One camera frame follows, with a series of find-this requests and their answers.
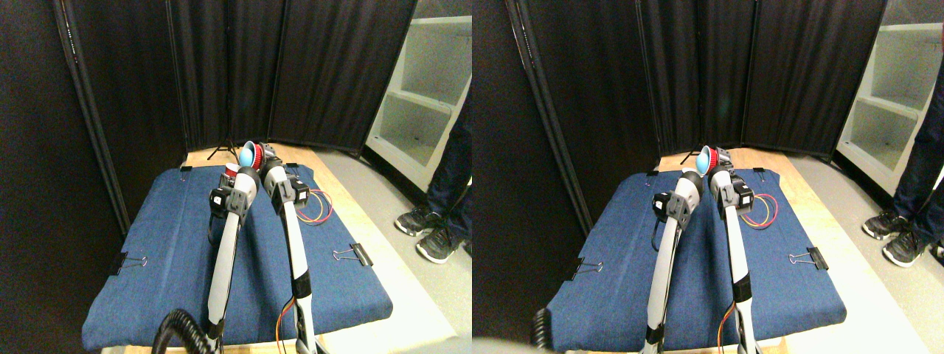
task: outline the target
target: blue cushion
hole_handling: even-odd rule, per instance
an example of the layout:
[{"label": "blue cushion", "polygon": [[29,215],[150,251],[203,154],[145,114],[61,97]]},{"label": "blue cushion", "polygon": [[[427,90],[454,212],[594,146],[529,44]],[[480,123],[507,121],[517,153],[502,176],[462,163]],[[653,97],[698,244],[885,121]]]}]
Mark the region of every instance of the blue cushion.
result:
[{"label": "blue cushion", "polygon": [[[86,349],[150,346],[160,321],[177,308],[207,328],[207,295],[216,260],[216,246],[207,240],[209,195],[223,171],[223,166],[196,167],[186,173],[168,170],[154,181],[122,247],[131,258],[146,256],[147,265],[126,268],[106,281],[82,326]],[[300,166],[297,172],[302,181],[317,188],[311,169]],[[313,218],[318,211],[313,198],[305,212]],[[219,243],[223,226],[217,220],[214,244]],[[321,226],[302,224],[301,232],[312,279],[315,333],[390,316],[393,304],[373,269],[358,261],[332,258],[333,250],[346,250],[355,243],[336,214]],[[291,298],[292,286],[282,224],[265,191],[256,195],[236,253],[224,343],[271,342],[279,310]],[[283,321],[281,333],[295,338],[295,317],[286,316],[289,320]]]},{"label": "blue cushion", "polygon": [[[814,245],[780,189],[780,176],[767,171],[762,182],[752,170],[736,173],[756,194],[771,194],[780,202],[780,214],[769,228],[755,230],[740,223],[750,269],[755,338],[776,338],[844,321],[846,307],[828,271],[808,263],[791,264],[787,257],[806,253],[806,247]],[[566,281],[548,304],[554,349],[642,348],[657,254],[650,243],[656,224],[650,203],[654,194],[674,189],[681,174],[633,175],[619,185],[581,251],[588,263],[602,261],[602,272]],[[715,346],[718,323],[732,302],[727,233],[707,180],[704,190],[676,250],[666,350]],[[764,205],[758,201],[749,215],[761,221],[757,215],[763,219]],[[656,231],[656,244],[664,228],[662,224]],[[823,256],[828,261],[829,255]],[[729,318],[723,343],[736,342],[734,320]]]}]

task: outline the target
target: wooden tabletop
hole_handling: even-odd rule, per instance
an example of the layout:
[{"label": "wooden tabletop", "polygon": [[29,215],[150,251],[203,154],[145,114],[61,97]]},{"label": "wooden tabletop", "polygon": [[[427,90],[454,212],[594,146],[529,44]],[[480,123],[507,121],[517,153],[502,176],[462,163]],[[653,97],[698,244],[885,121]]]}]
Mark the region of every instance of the wooden tabletop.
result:
[{"label": "wooden tabletop", "polygon": [[[764,167],[780,174],[780,188],[810,241],[828,260],[830,278],[848,311],[846,321],[841,324],[762,341],[765,354],[927,353],[928,348],[898,303],[793,163],[779,152],[752,148],[731,149],[729,152],[736,168]],[[662,158],[659,171],[695,168],[694,156],[685,165],[680,165],[684,157],[685,154],[679,154]],[[725,351],[734,353],[735,346],[727,346]],[[682,352],[714,353],[716,349]]]},{"label": "wooden tabletop", "polygon": [[[374,272],[377,273],[380,283],[394,303],[394,311],[390,318],[319,335],[318,339],[325,348],[331,354],[396,353],[403,349],[439,342],[455,336],[455,330],[432,302],[426,290],[325,163],[318,159],[308,147],[279,143],[271,143],[271,145],[283,161],[297,162],[312,168],[315,182],[322,190],[328,192],[334,201],[335,215],[345,223],[354,240],[370,250],[370,258],[374,261]],[[184,165],[215,166],[226,162],[236,162],[231,154],[222,151],[217,152],[212,160],[207,160],[211,152],[212,149],[194,151],[189,154]],[[229,321],[240,321],[240,319],[230,318]],[[295,340],[286,341],[286,343],[289,344],[287,351],[295,353]],[[118,351],[112,348],[102,351],[103,354],[110,352]],[[125,353],[150,352],[151,348],[146,346],[125,348]],[[172,348],[168,352],[184,351],[182,348]],[[276,348],[275,342],[270,342],[226,346],[226,353],[275,354],[280,351]]]}]

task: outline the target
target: black binder clip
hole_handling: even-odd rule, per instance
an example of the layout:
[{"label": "black binder clip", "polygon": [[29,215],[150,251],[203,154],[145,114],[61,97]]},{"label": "black binder clip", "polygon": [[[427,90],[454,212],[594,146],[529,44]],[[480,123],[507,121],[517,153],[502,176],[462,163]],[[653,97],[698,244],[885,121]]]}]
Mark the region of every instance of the black binder clip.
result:
[{"label": "black binder clip", "polygon": [[[789,256],[790,256],[790,263],[793,263],[793,264],[810,263],[810,264],[815,264],[817,267],[817,270],[822,270],[822,269],[829,270],[829,264],[826,264],[826,259],[823,258],[822,253],[819,253],[819,248],[806,247],[806,253],[803,253],[801,255],[796,255],[796,256],[794,255],[789,255]],[[798,258],[803,257],[803,256],[810,256],[810,259],[812,259],[813,261],[798,260]]]},{"label": "black binder clip", "polygon": [[[592,266],[594,266],[594,269],[581,270],[581,267],[583,267],[583,266],[585,266],[585,265],[592,265]],[[568,279],[568,281],[573,280],[573,279],[576,278],[577,275],[580,274],[580,273],[586,273],[586,272],[597,272],[597,273],[599,273],[599,272],[602,271],[602,270],[603,270],[603,262],[602,262],[602,261],[599,262],[599,263],[587,263],[587,262],[584,262],[584,261],[583,261],[583,257],[580,257],[580,258],[577,258],[577,259],[574,261],[574,273],[573,273],[572,275],[570,275],[570,279]]]},{"label": "black binder clip", "polygon": [[[125,260],[132,260],[132,261],[138,261],[138,262],[134,264],[125,265]],[[122,253],[116,254],[115,258],[111,260],[110,275],[117,276],[121,273],[122,269],[130,268],[130,267],[138,267],[138,266],[143,267],[146,265],[147,265],[147,257],[130,258],[127,256],[127,252],[122,252]]]},{"label": "black binder clip", "polygon": [[190,174],[190,170],[193,170],[193,166],[180,166],[180,181],[187,180],[187,176]]},{"label": "black binder clip", "polygon": [[659,176],[659,171],[646,172],[646,187],[651,186],[652,178]]},{"label": "black binder clip", "polygon": [[764,167],[754,167],[754,173],[757,174],[757,175],[760,175],[760,177],[761,177],[761,182],[767,181],[767,180],[764,178],[764,173],[765,173],[766,171],[767,171],[767,170],[764,169]]},{"label": "black binder clip", "polygon": [[[364,265],[364,266],[374,265],[374,262],[370,260],[370,256],[367,256],[367,251],[363,250],[363,246],[361,244],[352,244],[351,249],[348,249],[347,251],[341,251],[341,252],[331,251],[331,252],[334,252],[332,256],[334,256],[335,261],[354,260],[354,261],[360,261],[361,265]],[[357,256],[357,257],[341,256],[347,252],[354,252],[354,256]]]}]

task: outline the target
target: black sneaker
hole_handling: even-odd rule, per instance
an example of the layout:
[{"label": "black sneaker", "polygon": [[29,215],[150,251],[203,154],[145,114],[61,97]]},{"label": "black sneaker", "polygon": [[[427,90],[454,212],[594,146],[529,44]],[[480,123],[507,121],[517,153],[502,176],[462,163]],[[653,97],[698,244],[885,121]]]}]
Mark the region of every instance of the black sneaker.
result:
[{"label": "black sneaker", "polygon": [[416,237],[432,231],[439,220],[439,214],[430,211],[427,206],[420,206],[397,217],[394,220],[394,225],[403,233]]},{"label": "black sneaker", "polygon": [[906,229],[898,238],[882,247],[882,254],[895,265],[907,268],[915,263],[927,247],[927,241],[921,240],[910,229]]},{"label": "black sneaker", "polygon": [[452,236],[448,228],[438,227],[416,243],[416,251],[433,263],[443,264],[462,242],[462,239]]},{"label": "black sneaker", "polygon": [[879,216],[866,220],[862,230],[873,239],[882,241],[889,236],[898,236],[907,228],[908,221],[894,211],[882,211]]},{"label": "black sneaker", "polygon": [[931,255],[935,256],[937,261],[944,262],[944,240],[938,241],[931,246]]}]

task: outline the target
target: black curtain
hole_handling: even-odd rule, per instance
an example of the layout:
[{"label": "black curtain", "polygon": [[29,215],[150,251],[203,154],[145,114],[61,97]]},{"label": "black curtain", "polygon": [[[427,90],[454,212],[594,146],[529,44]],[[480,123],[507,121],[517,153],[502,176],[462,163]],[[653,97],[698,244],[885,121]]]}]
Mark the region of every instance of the black curtain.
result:
[{"label": "black curtain", "polygon": [[531,318],[568,277],[583,236],[509,12],[498,1],[473,11],[475,74],[461,114],[472,124],[472,233],[484,251],[473,262],[472,335],[528,342]]},{"label": "black curtain", "polygon": [[154,178],[187,156],[167,7],[124,1],[67,1],[65,7],[116,191],[134,220]]},{"label": "black curtain", "polygon": [[[754,4],[753,0],[698,1],[701,135],[695,143],[741,144]],[[684,151],[695,146],[679,147]]]},{"label": "black curtain", "polygon": [[81,353],[120,230],[54,2],[0,3],[0,352]]},{"label": "black curtain", "polygon": [[744,144],[830,156],[884,8],[883,0],[761,2]]},{"label": "black curtain", "polygon": [[228,132],[224,4],[170,2],[188,151],[216,146]]},{"label": "black curtain", "polygon": [[596,221],[623,179],[659,162],[635,3],[519,3]]},{"label": "black curtain", "polygon": [[415,4],[291,2],[269,138],[360,152]]},{"label": "black curtain", "polygon": [[696,4],[692,0],[640,2],[662,155],[689,151],[701,143]]},{"label": "black curtain", "polygon": [[276,79],[283,1],[229,1],[228,97],[232,139],[265,139]]}]

